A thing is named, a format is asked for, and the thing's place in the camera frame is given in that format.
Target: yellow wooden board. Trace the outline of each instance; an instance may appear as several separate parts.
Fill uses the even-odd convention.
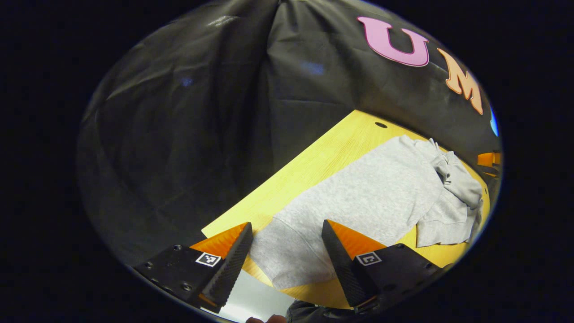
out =
[[[375,122],[381,122],[388,128],[381,128]],[[389,121],[355,110],[265,183],[201,231],[207,237],[212,237],[248,221],[253,226],[253,233],[257,234],[271,222],[277,212],[299,194],[340,171],[387,140],[404,134],[413,140],[428,139]],[[467,164],[464,162],[463,164],[472,177],[483,186],[483,191],[486,193],[487,186],[482,178]],[[490,209],[488,195],[483,194],[483,200],[481,229]],[[417,231],[414,227],[398,243],[406,244],[440,267],[456,262],[468,248],[467,243],[416,248],[416,239]],[[270,279],[249,256],[243,265],[243,270],[273,287]],[[317,305],[341,309],[349,308],[337,279],[282,289],[281,291],[294,298]]]

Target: finger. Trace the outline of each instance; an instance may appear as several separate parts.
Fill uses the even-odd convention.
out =
[[[287,319],[281,315],[272,315],[268,320],[267,323],[287,323]]]
[[[258,318],[250,317],[245,321],[245,323],[265,323]]]

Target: gray cloth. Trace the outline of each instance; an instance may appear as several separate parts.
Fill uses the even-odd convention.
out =
[[[466,194],[468,191],[456,184],[467,178],[450,163],[449,156],[436,149],[432,140],[413,141],[408,136],[376,147],[279,211],[255,235],[251,258],[278,289],[334,278],[321,239],[327,218],[384,245],[393,245],[427,216],[422,235],[428,241],[464,241],[467,227],[460,223],[467,223],[467,210],[454,203],[450,196],[454,195],[446,187]],[[435,237],[426,230],[437,230],[441,235]]]
[[[414,145],[436,170],[444,186],[438,200],[417,223],[417,248],[468,241],[482,216],[482,186],[454,152],[444,153],[432,139],[416,140]]]

